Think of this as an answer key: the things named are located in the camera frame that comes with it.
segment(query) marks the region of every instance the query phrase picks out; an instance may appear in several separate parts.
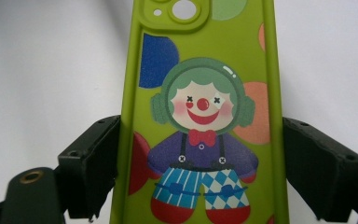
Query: clown face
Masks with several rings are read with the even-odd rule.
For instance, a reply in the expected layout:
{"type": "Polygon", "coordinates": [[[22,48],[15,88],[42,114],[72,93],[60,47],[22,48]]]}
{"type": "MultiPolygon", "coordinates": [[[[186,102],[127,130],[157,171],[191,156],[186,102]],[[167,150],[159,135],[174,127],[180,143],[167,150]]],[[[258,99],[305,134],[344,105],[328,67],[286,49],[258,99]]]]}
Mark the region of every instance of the clown face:
{"type": "Polygon", "coordinates": [[[218,91],[213,83],[193,81],[171,99],[173,119],[182,127],[206,132],[224,129],[233,120],[230,93],[218,91]]]}

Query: purple shirt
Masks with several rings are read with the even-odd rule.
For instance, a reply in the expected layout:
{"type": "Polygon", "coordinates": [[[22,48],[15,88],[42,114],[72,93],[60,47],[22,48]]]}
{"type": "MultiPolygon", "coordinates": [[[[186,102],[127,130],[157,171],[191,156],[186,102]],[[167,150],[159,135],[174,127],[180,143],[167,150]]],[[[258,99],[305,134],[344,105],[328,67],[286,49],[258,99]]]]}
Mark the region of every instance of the purple shirt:
{"type": "MultiPolygon", "coordinates": [[[[184,134],[174,133],[164,141],[152,148],[148,155],[149,167],[157,174],[162,175],[175,163],[179,162],[184,134]]],[[[186,161],[200,169],[212,168],[213,163],[219,162],[221,157],[221,145],[224,146],[226,164],[232,165],[232,169],[239,178],[249,177],[255,174],[258,159],[257,156],[244,144],[228,133],[223,133],[223,144],[220,137],[216,137],[214,146],[208,147],[204,143],[191,146],[186,139],[186,161]]]]}

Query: red nose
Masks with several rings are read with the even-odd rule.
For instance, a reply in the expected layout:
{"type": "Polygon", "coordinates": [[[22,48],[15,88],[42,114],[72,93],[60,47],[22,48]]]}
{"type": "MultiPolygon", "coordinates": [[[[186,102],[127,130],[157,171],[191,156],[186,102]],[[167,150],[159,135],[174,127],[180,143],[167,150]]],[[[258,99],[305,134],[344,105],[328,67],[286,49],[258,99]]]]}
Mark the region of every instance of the red nose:
{"type": "Polygon", "coordinates": [[[207,110],[209,108],[209,101],[205,98],[200,98],[197,101],[197,107],[199,110],[207,110]]]}

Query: checkered pants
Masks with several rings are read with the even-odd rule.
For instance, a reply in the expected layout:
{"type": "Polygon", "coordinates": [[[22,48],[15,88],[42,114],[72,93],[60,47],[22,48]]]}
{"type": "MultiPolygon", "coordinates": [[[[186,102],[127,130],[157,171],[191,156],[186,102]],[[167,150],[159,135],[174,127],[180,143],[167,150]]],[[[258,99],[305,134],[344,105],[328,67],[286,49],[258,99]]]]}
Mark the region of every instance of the checkered pants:
{"type": "Polygon", "coordinates": [[[230,209],[249,205],[245,190],[233,170],[195,172],[169,168],[156,184],[153,198],[170,205],[194,209],[204,187],[206,209],[230,209]]]}

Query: red shoe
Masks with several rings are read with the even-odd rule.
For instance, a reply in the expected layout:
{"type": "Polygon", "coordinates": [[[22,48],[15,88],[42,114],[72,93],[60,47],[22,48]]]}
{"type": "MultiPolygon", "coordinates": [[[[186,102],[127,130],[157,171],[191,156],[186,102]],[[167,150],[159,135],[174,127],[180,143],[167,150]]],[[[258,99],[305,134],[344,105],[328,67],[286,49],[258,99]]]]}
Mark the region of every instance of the red shoe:
{"type": "Polygon", "coordinates": [[[250,214],[251,206],[206,210],[206,215],[214,224],[240,224],[248,219],[250,214]]]}
{"type": "Polygon", "coordinates": [[[152,198],[151,208],[156,218],[172,224],[184,223],[194,212],[194,209],[163,203],[155,198],[152,198]]]}

